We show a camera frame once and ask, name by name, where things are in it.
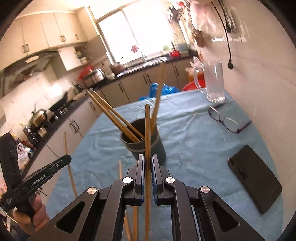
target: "blue tablecloth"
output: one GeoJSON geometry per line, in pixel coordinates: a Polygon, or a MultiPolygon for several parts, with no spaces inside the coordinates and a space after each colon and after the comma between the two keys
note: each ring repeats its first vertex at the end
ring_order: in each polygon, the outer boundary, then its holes
{"type": "MultiPolygon", "coordinates": [[[[132,122],[144,118],[146,103],[154,106],[155,99],[131,103],[116,110],[132,122]]],[[[266,145],[253,124],[239,134],[227,130],[208,115],[210,106],[215,105],[199,91],[162,96],[157,123],[167,155],[164,166],[170,170],[172,177],[185,185],[211,187],[266,241],[274,241],[282,231],[282,195],[267,213],[259,214],[247,191],[227,165],[229,157],[244,145],[249,145],[277,175],[266,145]]],[[[219,111],[222,116],[236,120],[240,126],[249,120],[227,93],[226,104],[219,111]]],[[[72,155],[71,167],[78,193],[90,186],[99,189],[110,186],[118,179],[118,160],[122,161],[123,173],[136,162],[131,152],[121,143],[119,129],[106,115],[101,115],[72,155]]],[[[51,218],[74,199],[68,171],[64,169],[47,204],[51,218]]],[[[131,208],[127,209],[129,223],[132,225],[131,208]]],[[[170,207],[156,206],[153,202],[151,211],[150,240],[172,240],[170,207]]],[[[140,240],[143,236],[144,205],[139,208],[140,240]]]]}

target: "black phone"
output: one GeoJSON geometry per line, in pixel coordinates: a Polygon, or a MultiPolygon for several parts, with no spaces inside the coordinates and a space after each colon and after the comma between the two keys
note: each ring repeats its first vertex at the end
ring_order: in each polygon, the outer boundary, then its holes
{"type": "Polygon", "coordinates": [[[259,212],[266,213],[283,190],[272,171],[248,145],[228,158],[228,165],[249,192],[259,212]]]}

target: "white tiled wall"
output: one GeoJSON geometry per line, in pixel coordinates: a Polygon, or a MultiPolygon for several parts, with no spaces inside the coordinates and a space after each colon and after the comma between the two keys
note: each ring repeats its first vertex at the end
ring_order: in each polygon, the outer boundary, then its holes
{"type": "Polygon", "coordinates": [[[270,151],[283,186],[284,228],[296,210],[296,49],[258,0],[224,2],[236,12],[240,26],[238,34],[229,34],[235,68],[227,68],[226,41],[199,51],[206,60],[222,62],[226,90],[248,113],[270,151]]]}
{"type": "Polygon", "coordinates": [[[34,110],[34,104],[37,102],[36,109],[48,109],[55,104],[64,95],[64,92],[79,83],[78,75],[81,69],[57,79],[51,65],[38,75],[24,81],[13,91],[0,99],[5,115],[6,122],[0,129],[0,136],[9,132],[20,139],[25,139],[25,134],[19,123],[27,124],[31,118],[31,112],[34,110]]]}

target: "stainless steel pot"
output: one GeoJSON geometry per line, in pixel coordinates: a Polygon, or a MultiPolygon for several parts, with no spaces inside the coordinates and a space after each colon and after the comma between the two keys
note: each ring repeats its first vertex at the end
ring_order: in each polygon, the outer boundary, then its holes
{"type": "Polygon", "coordinates": [[[32,132],[36,133],[47,121],[46,110],[40,109],[36,111],[36,104],[34,105],[34,111],[32,111],[33,116],[28,122],[28,126],[32,132]]]}
{"type": "Polygon", "coordinates": [[[87,88],[95,86],[98,82],[106,78],[106,74],[101,69],[94,69],[87,74],[83,81],[87,88]]]}

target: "window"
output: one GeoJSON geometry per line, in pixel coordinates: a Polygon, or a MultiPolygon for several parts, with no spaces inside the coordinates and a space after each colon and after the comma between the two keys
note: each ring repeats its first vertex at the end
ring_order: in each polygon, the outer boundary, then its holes
{"type": "Polygon", "coordinates": [[[95,6],[90,9],[94,18],[98,19],[97,23],[116,62],[124,64],[142,57],[141,52],[149,55],[162,51],[166,45],[172,47],[170,25],[159,0],[141,0],[125,5],[103,19],[105,11],[96,11],[95,6]],[[133,46],[139,50],[133,52],[133,46]]]}

